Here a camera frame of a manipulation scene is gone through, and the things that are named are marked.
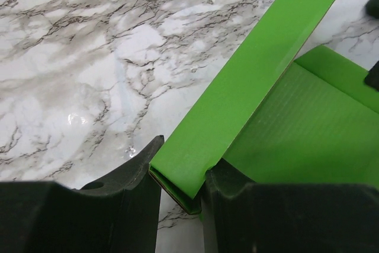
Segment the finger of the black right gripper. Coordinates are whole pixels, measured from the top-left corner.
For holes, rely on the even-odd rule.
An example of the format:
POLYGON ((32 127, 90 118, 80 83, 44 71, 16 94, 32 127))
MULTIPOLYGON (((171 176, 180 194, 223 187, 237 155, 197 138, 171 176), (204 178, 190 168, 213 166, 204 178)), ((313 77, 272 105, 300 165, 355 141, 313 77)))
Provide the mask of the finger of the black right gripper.
POLYGON ((365 4, 365 13, 375 19, 379 19, 379 0, 368 0, 365 4))
POLYGON ((379 62, 377 62, 364 78, 365 85, 379 91, 379 62))

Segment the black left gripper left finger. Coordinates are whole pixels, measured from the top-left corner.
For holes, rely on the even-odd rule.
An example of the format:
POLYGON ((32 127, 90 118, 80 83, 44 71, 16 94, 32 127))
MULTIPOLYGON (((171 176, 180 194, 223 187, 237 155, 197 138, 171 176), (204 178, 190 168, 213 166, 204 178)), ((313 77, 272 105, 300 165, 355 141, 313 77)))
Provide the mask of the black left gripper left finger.
POLYGON ((81 189, 53 181, 1 183, 2 252, 154 252, 161 189, 149 163, 156 136, 134 158, 81 189))

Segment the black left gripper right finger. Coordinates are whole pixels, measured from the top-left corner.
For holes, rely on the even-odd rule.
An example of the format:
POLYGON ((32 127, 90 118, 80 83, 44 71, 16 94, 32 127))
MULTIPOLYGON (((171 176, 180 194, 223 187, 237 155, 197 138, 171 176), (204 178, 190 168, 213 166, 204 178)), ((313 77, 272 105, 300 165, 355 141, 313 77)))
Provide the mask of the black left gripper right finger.
POLYGON ((206 252, 377 252, 378 191, 260 184, 225 160, 201 190, 206 252))

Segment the green paper box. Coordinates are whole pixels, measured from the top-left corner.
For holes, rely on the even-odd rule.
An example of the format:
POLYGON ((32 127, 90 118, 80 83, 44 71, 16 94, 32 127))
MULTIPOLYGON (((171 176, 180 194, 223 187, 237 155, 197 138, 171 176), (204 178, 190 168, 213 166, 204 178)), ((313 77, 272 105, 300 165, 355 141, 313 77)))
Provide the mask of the green paper box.
POLYGON ((369 70, 323 45, 299 54, 334 1, 275 0, 152 159, 187 213, 222 159, 261 183, 378 186, 369 70))

